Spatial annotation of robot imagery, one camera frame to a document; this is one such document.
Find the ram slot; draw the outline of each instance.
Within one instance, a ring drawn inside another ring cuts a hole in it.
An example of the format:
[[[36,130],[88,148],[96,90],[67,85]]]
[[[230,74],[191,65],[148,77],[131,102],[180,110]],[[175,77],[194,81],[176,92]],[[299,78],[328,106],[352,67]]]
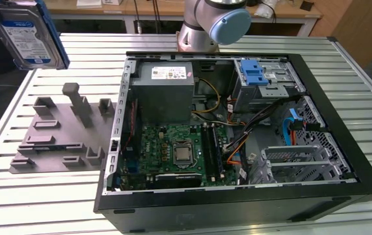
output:
[[[215,129],[212,126],[203,125],[203,127],[200,128],[200,132],[202,132],[202,141],[203,141],[202,146],[203,146],[204,161],[206,161],[207,179],[214,182],[216,179],[220,178],[220,171],[222,171],[218,163],[218,153],[219,153],[219,160],[220,160],[220,149],[218,145]]]
[[[218,178],[224,178],[224,169],[223,169],[223,161],[222,161],[222,153],[220,153],[220,145],[218,142],[218,132],[216,132],[216,127],[215,124],[211,126],[211,136],[212,136],[212,147],[214,147],[214,164],[218,166]]]

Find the blue drive bay latch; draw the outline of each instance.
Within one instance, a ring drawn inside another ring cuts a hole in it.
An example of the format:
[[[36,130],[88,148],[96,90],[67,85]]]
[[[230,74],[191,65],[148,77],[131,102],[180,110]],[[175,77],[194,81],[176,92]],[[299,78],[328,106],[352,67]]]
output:
[[[263,68],[256,60],[242,60],[240,70],[246,77],[248,86],[268,85],[270,81],[264,78]]]

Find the green circuit board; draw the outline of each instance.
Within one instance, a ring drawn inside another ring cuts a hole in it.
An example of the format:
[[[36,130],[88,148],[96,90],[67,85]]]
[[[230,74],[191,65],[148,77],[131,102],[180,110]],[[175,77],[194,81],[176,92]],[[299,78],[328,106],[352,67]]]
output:
[[[202,187],[230,186],[236,184],[235,171],[224,172],[224,178],[216,181],[207,180],[204,151],[202,148],[200,125],[166,125],[143,126],[142,151],[139,159],[139,174],[164,173],[199,173],[203,175]],[[220,146],[227,143],[224,126],[216,127],[218,141]],[[175,164],[175,150],[178,143],[191,144],[194,161],[187,166]],[[134,184],[134,189],[144,189],[144,184]]]

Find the motherboard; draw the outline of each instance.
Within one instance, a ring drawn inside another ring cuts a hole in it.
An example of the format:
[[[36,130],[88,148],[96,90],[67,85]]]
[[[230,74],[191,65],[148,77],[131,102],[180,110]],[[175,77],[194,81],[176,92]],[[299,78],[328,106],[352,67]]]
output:
[[[130,174],[123,181],[136,190],[148,189],[158,181],[186,187],[191,182],[199,182],[199,187],[235,185],[234,168],[223,168],[226,143],[223,125],[146,125],[140,157],[126,161]]]

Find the metal workbench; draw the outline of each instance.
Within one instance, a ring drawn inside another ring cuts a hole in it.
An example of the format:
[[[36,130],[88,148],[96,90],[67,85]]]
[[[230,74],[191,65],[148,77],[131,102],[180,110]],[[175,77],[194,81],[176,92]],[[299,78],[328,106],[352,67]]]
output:
[[[91,102],[118,101],[126,51],[175,51],[175,35],[63,34],[68,70],[30,72],[0,120],[0,234],[114,235],[112,224],[92,212],[99,171],[12,175],[15,156],[35,110],[38,96],[70,103],[66,82],[80,84]],[[326,38],[244,37],[223,52],[298,53],[339,111],[372,164],[372,81],[339,43]],[[170,234],[372,234],[372,201],[355,204],[318,221],[214,228]]]

